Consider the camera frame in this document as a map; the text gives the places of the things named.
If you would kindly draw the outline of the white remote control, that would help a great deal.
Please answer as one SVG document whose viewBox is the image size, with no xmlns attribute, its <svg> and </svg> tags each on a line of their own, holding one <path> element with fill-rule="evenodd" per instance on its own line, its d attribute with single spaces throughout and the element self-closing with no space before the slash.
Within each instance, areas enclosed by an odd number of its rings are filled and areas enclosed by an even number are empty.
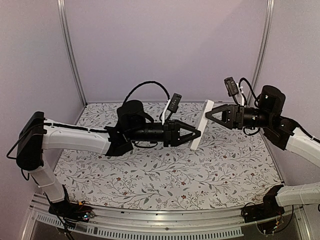
<svg viewBox="0 0 320 240">
<path fill-rule="evenodd" d="M 189 144 L 189 148 L 193 151 L 195 151 L 200 144 L 202 135 L 203 135 L 205 128 L 207 126 L 207 123 L 208 123 L 208 118 L 206 117 L 206 113 L 210 112 L 212 110 L 214 103 L 215 103 L 214 101 L 206 99 L 203 104 L 203 108 L 202 108 L 200 117 L 199 117 L 198 122 L 196 124 L 196 129 L 200 131 L 200 136 L 193 139 Z"/>
</svg>

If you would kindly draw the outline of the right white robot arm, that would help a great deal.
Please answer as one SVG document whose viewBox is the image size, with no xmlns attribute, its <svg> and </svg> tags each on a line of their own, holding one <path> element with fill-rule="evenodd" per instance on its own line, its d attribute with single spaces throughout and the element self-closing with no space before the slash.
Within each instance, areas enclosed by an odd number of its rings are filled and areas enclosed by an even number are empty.
<svg viewBox="0 0 320 240">
<path fill-rule="evenodd" d="M 320 141 L 308 133 L 300 123 L 282 116 L 286 96 L 276 87 L 264 85 L 259 95 L 254 95 L 254 106 L 249 107 L 242 92 L 241 84 L 249 81 L 242 77 L 235 82 L 232 77 L 224 80 L 228 96 L 234 104 L 224 104 L 205 112 L 205 117 L 227 129 L 252 130 L 263 135 L 276 147 L 296 154 L 315 166 L 320 165 Z M 236 95 L 243 96 L 243 104 Z M 319 182 L 287 186 L 276 185 L 263 197 L 258 213 L 262 218 L 269 218 L 278 207 L 290 205 L 312 205 L 320 203 Z"/>
</svg>

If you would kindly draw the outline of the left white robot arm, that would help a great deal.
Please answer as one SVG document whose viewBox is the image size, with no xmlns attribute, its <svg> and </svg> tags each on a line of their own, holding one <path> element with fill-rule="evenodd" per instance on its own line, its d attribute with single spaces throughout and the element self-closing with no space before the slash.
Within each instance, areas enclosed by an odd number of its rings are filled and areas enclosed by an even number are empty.
<svg viewBox="0 0 320 240">
<path fill-rule="evenodd" d="M 201 136 L 201 131 L 196 127 L 166 116 L 167 111 L 176 113 L 180 100 L 181 95 L 177 93 L 168 97 L 161 121 L 156 122 L 144 111 L 141 101 L 126 97 L 116 110 L 116 125 L 103 129 L 56 122 L 45 118 L 42 111 L 36 111 L 6 157 L 14 160 L 22 171 L 28 172 L 63 217 L 70 217 L 75 211 L 74 205 L 69 202 L 67 191 L 43 159 L 43 151 L 66 149 L 119 157 L 133 149 L 133 142 L 178 147 Z"/>
</svg>

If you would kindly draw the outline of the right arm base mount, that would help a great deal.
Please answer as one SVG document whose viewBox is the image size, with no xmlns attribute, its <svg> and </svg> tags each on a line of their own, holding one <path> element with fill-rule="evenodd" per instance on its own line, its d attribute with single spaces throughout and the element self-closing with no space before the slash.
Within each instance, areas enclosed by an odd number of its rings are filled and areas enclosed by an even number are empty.
<svg viewBox="0 0 320 240">
<path fill-rule="evenodd" d="M 245 223 L 251 223 L 260 221 L 276 216 L 280 216 L 285 213 L 284 207 L 279 206 L 276 201 L 278 191 L 283 188 L 284 185 L 273 186 L 262 198 L 262 203 L 259 204 L 246 204 L 241 209 L 241 216 Z"/>
</svg>

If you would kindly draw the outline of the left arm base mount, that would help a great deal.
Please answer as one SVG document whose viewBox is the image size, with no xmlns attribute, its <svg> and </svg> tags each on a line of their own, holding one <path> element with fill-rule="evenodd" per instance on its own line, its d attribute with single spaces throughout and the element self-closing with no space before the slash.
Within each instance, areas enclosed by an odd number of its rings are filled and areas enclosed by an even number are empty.
<svg viewBox="0 0 320 240">
<path fill-rule="evenodd" d="M 64 192 L 64 199 L 62 201 L 54 203 L 50 201 L 48 196 L 46 196 L 50 205 L 49 213 L 71 222 L 88 222 L 95 216 L 93 208 L 86 205 L 85 201 L 78 203 L 71 202 L 67 189 L 64 185 L 62 187 Z"/>
</svg>

